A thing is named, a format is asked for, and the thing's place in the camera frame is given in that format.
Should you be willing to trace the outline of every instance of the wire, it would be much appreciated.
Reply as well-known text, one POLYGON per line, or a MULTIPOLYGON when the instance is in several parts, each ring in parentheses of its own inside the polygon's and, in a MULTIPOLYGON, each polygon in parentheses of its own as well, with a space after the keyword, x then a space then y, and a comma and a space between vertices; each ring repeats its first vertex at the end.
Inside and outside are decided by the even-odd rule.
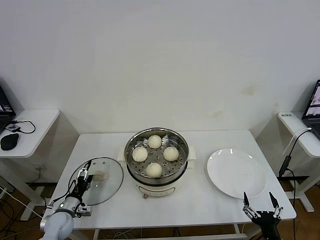
POLYGON ((51 202, 51 205, 54 204, 56 201, 59 201, 60 199, 62 199, 62 198, 64 198, 65 196, 67 196, 67 194, 70 193, 70 189, 71 189, 73 183, 76 185, 76 180, 75 180, 75 179, 71 182, 71 184, 70 184, 70 186, 68 187, 68 190, 66 191, 66 193, 65 193, 63 196, 60 196, 60 197, 54 199, 54 200, 51 202))
MULTIPOLYGON (((11 206, 11 204, 10 204, 9 202, 7 202, 6 200, 0 199, 0 201, 5 202, 6 204, 8 204, 8 205, 11 207, 11 209, 13 209, 13 207, 11 206)), ((38 216, 36 215, 36 216, 34 216, 34 217, 29 218, 28 220, 16 220, 17 217, 14 219, 14 214, 13 214, 12 217, 9 216, 9 214, 6 213, 5 209, 3 208, 3 206, 2 206, 1 204, 0 204, 0 208, 2 209, 4 215, 6 215, 8 218, 10 218, 11 220, 13 220, 14 222, 17 222, 17 223, 25 223, 25 222, 27 222, 27 221, 30 221, 30 220, 35 219, 35 218, 38 217, 38 216)))
POLYGON ((2 191, 4 191, 6 194, 8 194, 10 197, 12 197, 14 200, 18 201, 19 203, 21 203, 22 205, 24 205, 27 209, 29 209, 31 212, 33 212, 34 214, 36 214, 38 217, 43 218, 42 216, 40 216, 38 213, 36 213, 35 211, 33 211, 30 207, 28 207, 27 205, 25 205, 22 201, 16 199, 14 196, 12 196, 10 193, 8 193, 6 190, 4 190, 1 186, 0 189, 2 189, 2 191))
POLYGON ((131 230, 133 230, 133 228, 131 228, 131 229, 127 230, 127 231, 124 231, 124 232, 119 231, 114 235, 113 239, 116 239, 117 237, 119 237, 119 236, 121 236, 123 234, 126 234, 126 233, 130 232, 131 230))
POLYGON ((17 131, 19 133, 23 133, 23 134, 32 134, 35 132, 36 130, 36 126, 29 120, 27 121, 17 121, 17 120, 13 120, 11 121, 12 124, 21 124, 21 123, 30 123, 33 126, 33 130, 32 131, 21 131, 20 129, 17 131))
POLYGON ((312 130, 304 131, 303 133, 301 133, 301 134, 295 139, 294 144, 293 144, 293 146, 292 146, 292 148, 291 148, 291 151, 290 151, 290 153, 289 153, 289 155, 288 155, 289 157, 291 157, 292 151, 294 150, 298 139, 299 139, 303 134, 305 134, 305 133, 307 133, 307 132, 311 132, 311 131, 312 131, 312 130))
POLYGON ((243 224, 243 226, 242 226, 242 232, 241 232, 242 234, 244 233, 245 225, 246 224, 243 224))
POLYGON ((11 217, 11 216, 8 216, 7 214, 5 214, 5 215, 10 219, 10 221, 0 230, 0 233, 1 233, 2 231, 4 231, 4 230, 6 229, 7 226, 10 225, 11 221, 14 219, 14 217, 15 217, 15 210, 14 210, 14 208, 11 206, 11 204, 8 203, 6 200, 3 200, 3 199, 0 199, 0 200, 3 201, 3 202, 5 202, 5 203, 7 203, 7 204, 10 206, 11 210, 12 210, 12 217, 11 217))
MULTIPOLYGON (((295 208, 296 207, 296 179, 295 179, 296 177, 295 177, 294 172, 291 169, 287 168, 287 170, 290 171, 293 176, 293 182, 294 182, 294 184, 293 184, 293 187, 294 187, 294 189, 293 189, 293 209, 296 210, 296 208, 295 208)), ((293 238, 294 238, 294 240, 296 240, 296 219, 295 218, 293 219, 293 238)))
POLYGON ((35 229, 35 228, 39 228, 39 226, 33 226, 33 227, 30 227, 30 228, 28 228, 28 229, 26 229, 26 230, 23 230, 23 231, 17 232, 17 233, 15 233, 15 234, 12 234, 12 235, 9 235, 9 236, 6 236, 6 237, 2 238, 1 240, 4 240, 4 239, 7 239, 7 238, 10 238, 10 237, 12 237, 12 236, 14 236, 14 235, 17 235, 17 234, 22 234, 22 233, 24 233, 24 232, 26 232, 26 231, 29 231, 29 230, 31 230, 31 229, 35 229))
POLYGON ((14 235, 14 240, 17 240, 17 232, 16 231, 12 231, 12 230, 3 230, 4 232, 6 232, 6 234, 7 233, 14 233, 14 234, 16 234, 16 235, 14 235))
POLYGON ((311 130, 311 127, 304 128, 304 129, 301 129, 301 130, 296 131, 296 132, 293 134, 293 136, 292 136, 289 144, 286 146, 285 150, 283 151, 282 155, 285 155, 288 147, 291 145, 291 142, 293 141, 293 139, 295 138, 295 136, 297 135, 297 133, 300 133, 301 131, 305 131, 305 130, 311 130))

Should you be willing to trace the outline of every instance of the black cable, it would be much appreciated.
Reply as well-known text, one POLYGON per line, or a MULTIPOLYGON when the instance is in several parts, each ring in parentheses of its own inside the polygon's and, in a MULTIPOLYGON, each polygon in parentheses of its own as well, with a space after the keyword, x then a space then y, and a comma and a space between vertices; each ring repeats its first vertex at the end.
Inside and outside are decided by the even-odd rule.
MULTIPOLYGON (((46 208, 47 208, 46 199, 45 199, 43 196, 40 196, 40 197, 44 200, 44 210, 46 210, 46 208)), ((30 221, 30 220, 32 220, 32 219, 35 219, 35 218, 38 218, 38 217, 39 217, 38 215, 35 215, 34 217, 29 218, 28 220, 17 220, 17 218, 19 217, 19 215, 20 215, 24 210, 25 210, 25 208, 23 207, 23 208, 20 210, 20 212, 15 216, 15 218, 12 220, 11 224, 9 225, 9 227, 8 227, 7 230, 6 230, 5 237, 7 237, 8 232, 12 232, 12 231, 10 230, 10 228, 12 227, 12 225, 13 225, 15 222, 17 222, 17 223, 25 223, 25 222, 28 222, 28 221, 30 221)))
MULTIPOLYGON (((287 168, 287 170, 290 171, 293 176, 293 182, 294 182, 294 184, 293 184, 293 187, 294 187, 294 189, 293 189, 293 209, 296 210, 296 208, 295 208, 296 207, 296 180, 295 180, 296 177, 295 177, 294 172, 291 169, 287 168)), ((296 240, 296 219, 295 218, 293 219, 293 238, 294 238, 294 240, 296 240)))
POLYGON ((17 132, 23 133, 23 134, 32 134, 35 132, 36 130, 36 126, 32 123, 32 121, 26 120, 26 121, 17 121, 17 120, 13 120, 10 122, 11 124, 21 124, 21 123, 30 123, 33 126, 33 130, 32 131, 21 131, 20 129, 17 132))
POLYGON ((62 199, 62 198, 64 198, 65 196, 67 196, 67 194, 70 193, 70 189, 71 189, 73 183, 76 185, 76 180, 75 180, 75 179, 71 182, 71 184, 70 184, 70 186, 68 187, 68 190, 66 191, 66 193, 65 193, 63 196, 60 196, 60 197, 54 199, 52 202, 55 203, 56 201, 59 201, 60 199, 62 199))
POLYGON ((6 200, 0 199, 0 201, 3 201, 3 202, 5 202, 6 204, 8 204, 8 205, 10 206, 11 210, 12 210, 12 217, 11 217, 11 216, 8 216, 7 214, 5 214, 5 215, 10 219, 10 221, 0 230, 0 233, 1 233, 1 232, 3 232, 3 231, 7 228, 7 226, 10 225, 11 221, 14 219, 14 217, 15 217, 15 210, 14 210, 14 208, 11 206, 11 204, 10 204, 9 202, 7 202, 6 200))
POLYGON ((293 144, 293 146, 292 146, 292 148, 291 148, 291 151, 290 151, 290 153, 289 153, 289 155, 288 155, 289 157, 291 157, 292 151, 294 150, 298 139, 299 139, 303 134, 305 134, 305 133, 307 133, 307 132, 311 132, 311 131, 312 131, 312 130, 304 131, 303 133, 301 133, 301 134, 295 139, 294 144, 293 144))
POLYGON ((3 230, 3 232, 6 232, 6 233, 14 233, 14 240, 17 240, 17 232, 16 231, 12 231, 12 230, 3 230))

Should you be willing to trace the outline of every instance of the electric steamer pot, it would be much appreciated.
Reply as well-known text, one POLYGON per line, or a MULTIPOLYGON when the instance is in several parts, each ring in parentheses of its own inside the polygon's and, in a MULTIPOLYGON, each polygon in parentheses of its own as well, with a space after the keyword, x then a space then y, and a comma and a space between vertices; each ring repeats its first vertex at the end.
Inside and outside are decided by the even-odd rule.
POLYGON ((186 140, 177 132, 165 128, 149 128, 138 132, 126 144, 124 149, 124 159, 130 175, 141 184, 160 187, 174 183, 186 171, 188 166, 189 148, 186 140), (162 138, 161 147, 154 149, 148 146, 148 138, 158 135, 162 138), (148 151, 148 157, 143 162, 136 162, 132 153, 137 147, 144 147, 148 151), (164 150, 168 147, 175 147, 179 151, 179 157, 175 161, 167 161, 164 158, 164 150), (145 170, 151 163, 162 166, 161 177, 149 177, 145 170))

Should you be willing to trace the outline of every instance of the white cable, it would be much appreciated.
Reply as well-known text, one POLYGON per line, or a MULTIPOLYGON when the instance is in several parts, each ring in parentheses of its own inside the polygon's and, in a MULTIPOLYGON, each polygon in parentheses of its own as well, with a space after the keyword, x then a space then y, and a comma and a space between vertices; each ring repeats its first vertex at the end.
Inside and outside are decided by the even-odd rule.
POLYGON ((241 232, 242 234, 244 233, 245 225, 246 225, 246 224, 243 224, 243 226, 242 226, 242 232, 241 232))
POLYGON ((8 194, 10 197, 12 197, 14 200, 18 201, 19 203, 21 203, 23 206, 25 206, 27 209, 29 209, 31 212, 33 212, 35 215, 37 215, 40 218, 43 218, 42 216, 40 216, 38 213, 36 213, 35 211, 33 211, 30 207, 28 207, 27 205, 25 205, 22 201, 16 199, 14 196, 12 196, 10 193, 8 193, 6 190, 4 190, 1 186, 0 189, 2 189, 2 191, 4 191, 6 194, 8 194))
POLYGON ((24 232, 26 232, 26 231, 29 231, 29 230, 31 230, 31 229, 35 229, 35 228, 39 228, 39 226, 33 226, 33 227, 30 227, 30 228, 28 228, 28 229, 26 229, 26 230, 23 230, 23 231, 17 232, 17 233, 15 233, 15 234, 11 234, 11 235, 9 235, 9 236, 6 236, 6 237, 2 238, 1 240, 4 240, 4 239, 7 239, 7 238, 10 238, 10 237, 12 237, 12 236, 14 236, 14 235, 17 235, 17 234, 22 234, 22 233, 24 233, 24 232))
POLYGON ((113 237, 113 239, 116 239, 116 237, 119 237, 120 235, 122 235, 122 234, 126 234, 127 232, 130 232, 131 230, 133 230, 133 228, 131 228, 131 229, 129 229, 129 230, 127 230, 127 231, 124 231, 124 232, 117 232, 115 235, 114 235, 114 237, 113 237))
POLYGON ((307 130, 311 130, 311 127, 308 127, 308 128, 305 128, 305 129, 301 129, 301 130, 299 130, 299 131, 296 131, 295 134, 293 134, 293 136, 292 136, 292 138, 291 138, 288 146, 286 146, 286 148, 285 148, 284 152, 282 153, 282 155, 285 155, 288 147, 291 145, 291 143, 292 143, 293 139, 296 137, 296 135, 297 135, 298 133, 302 132, 302 131, 307 131, 307 130))

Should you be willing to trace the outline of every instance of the robotic hand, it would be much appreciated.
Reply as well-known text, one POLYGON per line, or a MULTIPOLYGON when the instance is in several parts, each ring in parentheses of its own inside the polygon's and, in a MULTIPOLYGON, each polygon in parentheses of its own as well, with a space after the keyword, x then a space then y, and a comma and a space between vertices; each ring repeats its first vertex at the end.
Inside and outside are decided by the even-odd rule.
POLYGON ((254 224, 259 225, 265 240, 282 240, 277 229, 277 224, 281 221, 280 213, 284 208, 279 207, 277 199, 271 192, 269 194, 274 211, 255 211, 250 207, 246 193, 244 193, 244 207, 242 210, 254 224))
MULTIPOLYGON (((92 175, 88 175, 91 166, 91 160, 88 161, 78 173, 76 184, 72 192, 66 195, 64 201, 59 205, 59 208, 49 217, 44 224, 40 226, 41 230, 45 232, 43 240, 64 240, 72 232, 74 228, 75 216, 90 216, 90 207, 83 203, 82 196, 91 186, 93 179, 92 175)), ((53 204, 60 198, 53 200, 48 206, 53 208, 53 204)))

